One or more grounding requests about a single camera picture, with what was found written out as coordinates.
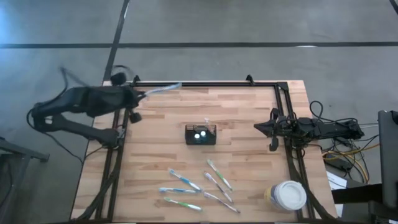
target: wooden tabletop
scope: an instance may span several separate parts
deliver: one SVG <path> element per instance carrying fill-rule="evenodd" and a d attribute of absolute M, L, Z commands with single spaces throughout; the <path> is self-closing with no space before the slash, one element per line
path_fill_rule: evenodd
<path fill-rule="evenodd" d="M 303 81 L 288 81 L 290 97 L 298 117 L 309 116 Z M 137 112 L 142 121 L 129 124 L 124 147 L 121 175 L 114 209 L 114 222 L 273 222 L 294 221 L 295 213 L 274 210 L 264 200 L 266 188 L 290 180 L 285 149 L 269 151 L 269 139 L 253 124 L 269 120 L 276 107 L 275 93 L 269 87 L 186 87 L 162 95 L 152 95 L 140 102 Z M 208 118 L 217 125 L 215 146 L 185 144 L 186 124 L 204 124 Z M 96 128 L 110 128 L 113 115 L 97 117 Z M 99 148 L 91 142 L 87 153 Z M 325 166 L 317 147 L 305 149 L 305 167 L 310 188 L 328 212 L 336 216 Z M 100 188 L 106 151 L 86 159 L 81 175 L 72 218 L 78 217 Z M 201 186 L 206 192 L 225 197 L 203 172 L 207 171 L 225 189 L 210 166 L 212 159 L 230 182 L 234 213 L 203 194 L 159 193 L 159 187 L 191 189 L 171 176 L 168 168 Z M 164 197 L 200 206 L 197 212 L 166 202 Z"/>

